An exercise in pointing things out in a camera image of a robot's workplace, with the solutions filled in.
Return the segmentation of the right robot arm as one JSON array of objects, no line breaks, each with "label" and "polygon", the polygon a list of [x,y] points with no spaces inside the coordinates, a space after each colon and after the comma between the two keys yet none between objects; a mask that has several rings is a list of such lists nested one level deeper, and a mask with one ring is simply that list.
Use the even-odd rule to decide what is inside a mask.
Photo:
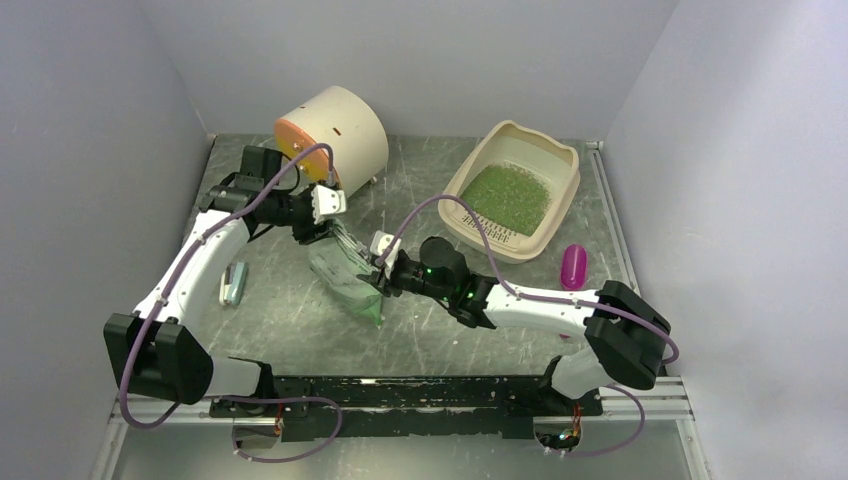
[{"label": "right robot arm", "polygon": [[555,291],[509,284],[472,271],[465,256],[442,237],[423,242],[416,259],[378,235],[373,254],[386,253],[363,276],[386,297],[430,298],[469,328],[524,328],[584,342],[574,354],[552,360],[539,391],[542,406],[562,414],[591,390],[618,384],[654,388],[670,350],[665,318],[622,282],[598,290]]}]

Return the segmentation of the green cat litter bag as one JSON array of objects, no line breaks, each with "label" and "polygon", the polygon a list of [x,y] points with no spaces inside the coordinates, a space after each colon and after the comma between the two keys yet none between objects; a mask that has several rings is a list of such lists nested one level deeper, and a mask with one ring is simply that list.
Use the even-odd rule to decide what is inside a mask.
[{"label": "green cat litter bag", "polygon": [[350,314],[383,324],[382,294],[366,279],[374,271],[370,251],[340,220],[329,222],[329,235],[307,247],[310,270]]}]

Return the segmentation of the beige litter box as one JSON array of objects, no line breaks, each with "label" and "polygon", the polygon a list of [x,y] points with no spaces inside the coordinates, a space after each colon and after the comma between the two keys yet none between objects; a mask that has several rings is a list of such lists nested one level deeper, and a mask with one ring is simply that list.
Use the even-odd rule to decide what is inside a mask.
[{"label": "beige litter box", "polygon": [[464,201],[438,202],[447,228],[509,264],[538,257],[563,222],[580,184],[580,156],[547,134],[505,120],[464,160],[444,190]]}]

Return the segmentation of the magenta litter scoop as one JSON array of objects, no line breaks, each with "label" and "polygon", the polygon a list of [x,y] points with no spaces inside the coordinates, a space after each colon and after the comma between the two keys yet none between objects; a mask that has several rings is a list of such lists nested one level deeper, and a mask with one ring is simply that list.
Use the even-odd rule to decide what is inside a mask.
[{"label": "magenta litter scoop", "polygon": [[588,278],[588,253],[580,244],[569,245],[563,254],[560,284],[567,291],[580,290]]}]

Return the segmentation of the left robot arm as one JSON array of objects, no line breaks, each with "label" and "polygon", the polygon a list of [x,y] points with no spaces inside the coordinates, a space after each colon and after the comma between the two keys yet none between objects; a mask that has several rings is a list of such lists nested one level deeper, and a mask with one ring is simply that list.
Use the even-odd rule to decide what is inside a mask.
[{"label": "left robot arm", "polygon": [[277,186],[285,174],[317,153],[334,158],[325,143],[294,158],[273,149],[245,147],[239,170],[202,196],[194,224],[161,280],[130,313],[107,320],[103,334],[123,411],[129,409],[132,395],[179,405],[236,396],[251,415],[273,409],[277,388],[266,364],[215,357],[191,328],[259,227],[288,227],[300,244],[329,234],[331,218],[345,210],[344,193],[334,177],[299,192]]}]

